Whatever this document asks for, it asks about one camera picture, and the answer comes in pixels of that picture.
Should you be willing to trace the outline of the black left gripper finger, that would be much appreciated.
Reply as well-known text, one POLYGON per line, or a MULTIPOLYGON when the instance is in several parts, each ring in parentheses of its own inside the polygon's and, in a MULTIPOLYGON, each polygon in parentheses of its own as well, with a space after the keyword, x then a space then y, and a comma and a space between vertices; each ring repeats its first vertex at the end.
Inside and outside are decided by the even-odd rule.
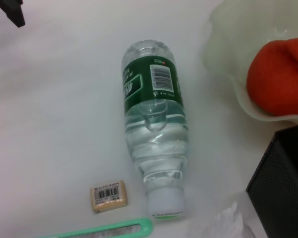
POLYGON ((0 9, 6 14, 7 18, 18 28, 25 25, 22 12, 23 0, 0 0, 0 9))

